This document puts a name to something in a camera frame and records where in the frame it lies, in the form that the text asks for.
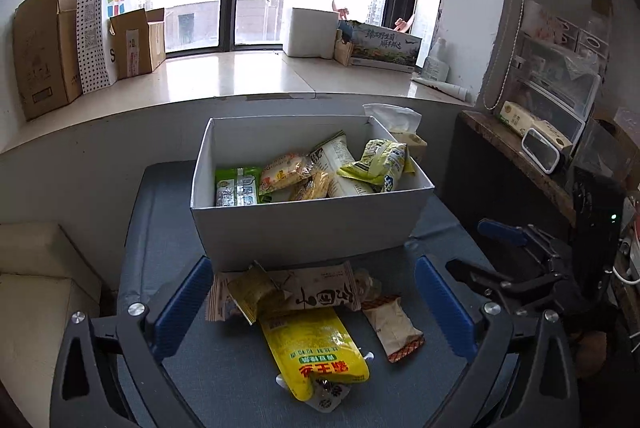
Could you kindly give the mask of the green yellow snack bag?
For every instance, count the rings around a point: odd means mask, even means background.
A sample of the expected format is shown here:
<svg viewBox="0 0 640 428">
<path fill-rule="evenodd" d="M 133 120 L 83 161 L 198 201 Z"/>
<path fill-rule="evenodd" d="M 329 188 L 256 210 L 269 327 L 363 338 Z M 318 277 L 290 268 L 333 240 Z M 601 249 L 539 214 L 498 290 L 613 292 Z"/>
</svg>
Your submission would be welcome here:
<svg viewBox="0 0 640 428">
<path fill-rule="evenodd" d="M 372 139 L 364 147 L 361 159 L 341 166 L 336 174 L 386 193 L 398 188 L 403 174 L 416 174 L 416 167 L 410 159 L 407 144 Z"/>
</svg>

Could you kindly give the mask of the large yellow snack pouch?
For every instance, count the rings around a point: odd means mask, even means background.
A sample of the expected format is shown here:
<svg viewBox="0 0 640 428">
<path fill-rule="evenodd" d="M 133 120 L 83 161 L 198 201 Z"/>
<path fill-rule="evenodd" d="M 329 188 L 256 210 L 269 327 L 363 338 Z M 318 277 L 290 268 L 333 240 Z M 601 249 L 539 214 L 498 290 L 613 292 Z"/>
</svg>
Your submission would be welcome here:
<svg viewBox="0 0 640 428">
<path fill-rule="evenodd" d="M 354 385 L 370 378 L 368 363 L 331 308 L 259 319 L 270 352 L 294 398 L 306 402 L 318 379 Z"/>
</svg>

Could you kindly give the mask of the orange peanut snack bag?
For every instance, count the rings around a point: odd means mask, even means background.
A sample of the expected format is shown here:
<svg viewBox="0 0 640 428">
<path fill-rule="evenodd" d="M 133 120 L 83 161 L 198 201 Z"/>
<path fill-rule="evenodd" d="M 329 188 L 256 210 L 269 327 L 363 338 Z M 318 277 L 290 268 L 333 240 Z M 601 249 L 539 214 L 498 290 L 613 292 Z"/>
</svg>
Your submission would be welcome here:
<svg viewBox="0 0 640 428">
<path fill-rule="evenodd" d="M 308 155 L 288 153 L 275 159 L 262 169 L 258 194 L 264 196 L 283 190 L 308 179 L 314 170 L 314 162 Z"/>
</svg>

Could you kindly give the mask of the beige brown-edged snack packet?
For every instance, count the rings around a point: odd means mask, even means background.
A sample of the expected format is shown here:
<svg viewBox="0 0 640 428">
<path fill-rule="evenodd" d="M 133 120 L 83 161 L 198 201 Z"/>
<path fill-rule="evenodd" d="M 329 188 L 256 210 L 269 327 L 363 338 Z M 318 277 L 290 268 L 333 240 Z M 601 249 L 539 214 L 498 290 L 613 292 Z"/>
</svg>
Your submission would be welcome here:
<svg viewBox="0 0 640 428">
<path fill-rule="evenodd" d="M 397 363 L 425 344 L 424 334 L 414 327 L 397 295 L 366 301 L 361 310 L 375 331 L 387 361 Z"/>
</svg>

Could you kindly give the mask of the cream leather sofa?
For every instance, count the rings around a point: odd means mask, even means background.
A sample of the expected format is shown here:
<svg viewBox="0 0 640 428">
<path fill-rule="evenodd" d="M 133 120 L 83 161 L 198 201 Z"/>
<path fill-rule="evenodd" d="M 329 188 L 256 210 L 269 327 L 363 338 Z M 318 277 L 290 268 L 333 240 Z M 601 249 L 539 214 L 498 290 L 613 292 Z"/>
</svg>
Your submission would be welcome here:
<svg viewBox="0 0 640 428">
<path fill-rule="evenodd" d="M 49 425 L 58 350 L 70 316 L 99 314 L 102 281 L 51 222 L 1 227 L 1 382 L 34 427 Z"/>
</svg>

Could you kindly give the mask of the small silver snack packet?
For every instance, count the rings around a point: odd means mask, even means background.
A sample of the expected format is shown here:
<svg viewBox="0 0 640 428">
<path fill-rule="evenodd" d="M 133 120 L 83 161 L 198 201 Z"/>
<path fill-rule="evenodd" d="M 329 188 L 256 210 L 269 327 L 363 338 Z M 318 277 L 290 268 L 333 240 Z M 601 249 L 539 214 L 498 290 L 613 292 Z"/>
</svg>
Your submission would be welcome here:
<svg viewBox="0 0 640 428">
<path fill-rule="evenodd" d="M 312 396 L 305 404 L 322 414 L 334 412 L 352 390 L 349 385 L 315 377 L 311 378 L 311 384 Z"/>
</svg>

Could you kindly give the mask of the clear plastic drawer organizer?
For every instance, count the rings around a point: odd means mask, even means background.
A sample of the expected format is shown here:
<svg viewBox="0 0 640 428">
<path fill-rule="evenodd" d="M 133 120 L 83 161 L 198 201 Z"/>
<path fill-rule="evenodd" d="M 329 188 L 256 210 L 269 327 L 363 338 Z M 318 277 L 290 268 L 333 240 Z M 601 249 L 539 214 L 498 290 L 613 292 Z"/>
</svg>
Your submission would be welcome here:
<svg viewBox="0 0 640 428">
<path fill-rule="evenodd" d="M 585 29 L 525 3 L 500 121 L 544 173 L 572 156 L 608 64 L 608 18 L 592 14 Z"/>
</svg>

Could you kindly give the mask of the white plastic bottle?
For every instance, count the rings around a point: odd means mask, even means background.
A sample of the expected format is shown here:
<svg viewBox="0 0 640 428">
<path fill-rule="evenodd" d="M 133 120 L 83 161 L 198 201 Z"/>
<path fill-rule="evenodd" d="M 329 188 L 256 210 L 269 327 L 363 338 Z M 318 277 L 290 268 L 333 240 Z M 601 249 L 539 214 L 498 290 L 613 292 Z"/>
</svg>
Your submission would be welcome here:
<svg viewBox="0 0 640 428">
<path fill-rule="evenodd" d="M 422 68 L 422 76 L 424 78 L 436 82 L 447 81 L 449 66 L 446 62 L 446 47 L 447 42 L 445 38 L 438 37 L 425 58 Z"/>
</svg>

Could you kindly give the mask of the olive yellow snack packet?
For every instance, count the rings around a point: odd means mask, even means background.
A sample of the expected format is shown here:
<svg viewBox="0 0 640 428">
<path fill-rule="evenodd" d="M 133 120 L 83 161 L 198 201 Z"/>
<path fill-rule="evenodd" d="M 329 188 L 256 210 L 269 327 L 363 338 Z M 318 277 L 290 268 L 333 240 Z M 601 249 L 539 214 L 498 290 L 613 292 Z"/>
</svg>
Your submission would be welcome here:
<svg viewBox="0 0 640 428">
<path fill-rule="evenodd" d="M 228 292 L 250 325 L 262 313 L 284 303 L 284 292 L 259 263 L 252 263 L 244 273 L 231 280 Z"/>
</svg>

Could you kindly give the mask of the landscape printed tissue box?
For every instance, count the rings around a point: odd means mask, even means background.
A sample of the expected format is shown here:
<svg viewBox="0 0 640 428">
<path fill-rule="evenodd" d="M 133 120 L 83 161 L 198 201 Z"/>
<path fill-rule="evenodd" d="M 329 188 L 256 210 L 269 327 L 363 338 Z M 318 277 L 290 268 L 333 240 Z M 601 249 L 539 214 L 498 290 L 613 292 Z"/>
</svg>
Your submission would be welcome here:
<svg viewBox="0 0 640 428">
<path fill-rule="evenodd" d="M 402 73 L 411 73 L 418 61 L 422 40 L 407 33 L 380 26 L 348 21 L 349 64 Z"/>
</svg>

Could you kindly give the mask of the green milk carton pack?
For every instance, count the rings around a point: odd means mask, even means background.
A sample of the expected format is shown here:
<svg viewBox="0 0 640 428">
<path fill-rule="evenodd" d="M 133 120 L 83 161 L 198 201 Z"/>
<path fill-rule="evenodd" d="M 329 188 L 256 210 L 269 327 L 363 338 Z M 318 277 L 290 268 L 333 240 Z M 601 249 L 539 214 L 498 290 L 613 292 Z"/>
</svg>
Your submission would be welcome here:
<svg viewBox="0 0 640 428">
<path fill-rule="evenodd" d="M 256 166 L 215 170 L 215 205 L 244 207 L 259 203 L 258 189 L 262 170 Z"/>
</svg>

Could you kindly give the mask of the white foam block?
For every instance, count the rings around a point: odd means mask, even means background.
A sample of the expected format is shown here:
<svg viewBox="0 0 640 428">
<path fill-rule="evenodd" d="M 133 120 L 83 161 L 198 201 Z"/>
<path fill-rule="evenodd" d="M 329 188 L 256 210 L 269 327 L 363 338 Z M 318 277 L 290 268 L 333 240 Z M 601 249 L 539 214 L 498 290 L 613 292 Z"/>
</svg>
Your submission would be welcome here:
<svg viewBox="0 0 640 428">
<path fill-rule="evenodd" d="M 283 33 L 283 51 L 292 58 L 333 58 L 338 14 L 293 8 Z"/>
</svg>

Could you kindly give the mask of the small open cardboard box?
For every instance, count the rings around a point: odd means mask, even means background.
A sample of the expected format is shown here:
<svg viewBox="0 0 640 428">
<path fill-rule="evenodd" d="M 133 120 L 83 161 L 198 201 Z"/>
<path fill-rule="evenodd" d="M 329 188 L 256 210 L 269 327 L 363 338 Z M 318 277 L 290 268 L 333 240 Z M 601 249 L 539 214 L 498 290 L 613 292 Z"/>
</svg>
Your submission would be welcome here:
<svg viewBox="0 0 640 428">
<path fill-rule="evenodd" d="M 118 80 L 150 74 L 165 61 L 164 8 L 129 11 L 110 25 Z"/>
</svg>

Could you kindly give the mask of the large brown cardboard box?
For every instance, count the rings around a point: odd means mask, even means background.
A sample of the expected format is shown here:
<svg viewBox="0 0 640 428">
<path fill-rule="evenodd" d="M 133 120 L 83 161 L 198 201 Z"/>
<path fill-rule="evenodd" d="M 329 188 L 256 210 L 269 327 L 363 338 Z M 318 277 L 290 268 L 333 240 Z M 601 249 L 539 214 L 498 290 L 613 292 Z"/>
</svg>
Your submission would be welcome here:
<svg viewBox="0 0 640 428">
<path fill-rule="evenodd" d="M 14 14 L 13 55 L 25 118 L 65 107 L 82 94 L 77 0 L 24 0 Z"/>
</svg>

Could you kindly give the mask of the dotted white paper bag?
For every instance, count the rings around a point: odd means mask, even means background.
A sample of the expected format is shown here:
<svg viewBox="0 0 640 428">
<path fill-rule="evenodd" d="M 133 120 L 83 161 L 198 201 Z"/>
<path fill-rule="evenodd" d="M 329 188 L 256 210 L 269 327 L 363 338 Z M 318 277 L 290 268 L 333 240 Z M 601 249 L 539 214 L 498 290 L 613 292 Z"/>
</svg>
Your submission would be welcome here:
<svg viewBox="0 0 640 428">
<path fill-rule="evenodd" d="M 76 0 L 76 49 L 84 94 L 117 81 L 111 18 L 136 9 L 136 0 Z"/>
</svg>

